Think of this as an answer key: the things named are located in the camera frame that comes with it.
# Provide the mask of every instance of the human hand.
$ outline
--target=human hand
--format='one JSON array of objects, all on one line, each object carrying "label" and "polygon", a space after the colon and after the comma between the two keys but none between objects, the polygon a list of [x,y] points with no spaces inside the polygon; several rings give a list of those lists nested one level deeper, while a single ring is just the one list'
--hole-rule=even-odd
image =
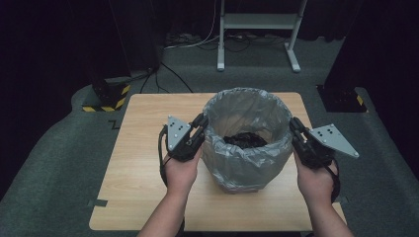
[{"label": "human hand", "polygon": [[171,159],[168,155],[164,158],[167,177],[167,193],[187,196],[192,184],[198,175],[198,162],[203,153],[202,148],[198,149],[192,160],[181,162]]},{"label": "human hand", "polygon": [[[330,173],[324,168],[312,170],[302,165],[296,152],[293,153],[293,156],[297,169],[298,188],[304,196],[305,202],[308,205],[330,205],[330,197],[333,192],[333,179]],[[334,174],[337,174],[338,170],[334,161],[329,168]]]}]

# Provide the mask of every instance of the yellow and black warning tape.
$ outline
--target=yellow and black warning tape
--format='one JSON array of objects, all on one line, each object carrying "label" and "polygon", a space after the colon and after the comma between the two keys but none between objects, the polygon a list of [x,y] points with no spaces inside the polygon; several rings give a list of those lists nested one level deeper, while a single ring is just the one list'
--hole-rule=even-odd
[{"label": "yellow and black warning tape", "polygon": [[122,107],[124,102],[126,101],[126,95],[129,91],[130,85],[126,85],[122,91],[121,95],[118,97],[116,102],[111,106],[101,106],[101,105],[83,105],[84,112],[114,112],[119,111]]}]

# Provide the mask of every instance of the gray plastic bag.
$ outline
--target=gray plastic bag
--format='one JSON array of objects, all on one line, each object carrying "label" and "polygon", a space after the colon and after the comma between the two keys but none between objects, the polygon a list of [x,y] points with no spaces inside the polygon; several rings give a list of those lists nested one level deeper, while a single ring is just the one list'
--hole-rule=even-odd
[{"label": "gray plastic bag", "polygon": [[[292,114],[277,96],[253,88],[225,90],[207,102],[204,114],[209,125],[203,160],[226,193],[262,190],[283,170],[293,152]],[[241,132],[256,133],[268,144],[241,149],[224,142]]]}]

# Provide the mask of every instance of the metal bracket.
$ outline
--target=metal bracket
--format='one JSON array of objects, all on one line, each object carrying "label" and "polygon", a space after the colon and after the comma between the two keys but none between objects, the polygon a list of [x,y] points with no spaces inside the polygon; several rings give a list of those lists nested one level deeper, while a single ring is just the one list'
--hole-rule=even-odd
[{"label": "metal bracket", "polygon": [[168,117],[167,128],[167,148],[170,151],[173,151],[185,135],[192,130],[190,124],[172,116]]},{"label": "metal bracket", "polygon": [[360,154],[333,123],[311,129],[310,133],[318,142],[330,149],[340,151],[354,158],[360,157]]}]

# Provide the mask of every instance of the finger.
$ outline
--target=finger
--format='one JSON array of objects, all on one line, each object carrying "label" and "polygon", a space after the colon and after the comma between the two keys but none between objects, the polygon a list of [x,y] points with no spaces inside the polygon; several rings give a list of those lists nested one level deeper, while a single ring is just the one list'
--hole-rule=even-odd
[{"label": "finger", "polygon": [[293,151],[293,158],[295,159],[295,164],[296,167],[300,167],[302,165],[301,160],[299,159],[298,154],[295,152],[295,150]]},{"label": "finger", "polygon": [[200,161],[201,155],[203,154],[203,147],[200,146],[197,153],[194,155],[193,161],[198,165],[198,162]]},{"label": "finger", "polygon": [[336,160],[332,160],[332,163],[329,165],[329,168],[330,170],[332,170],[333,174],[335,174],[336,176],[339,175],[339,169]]}]

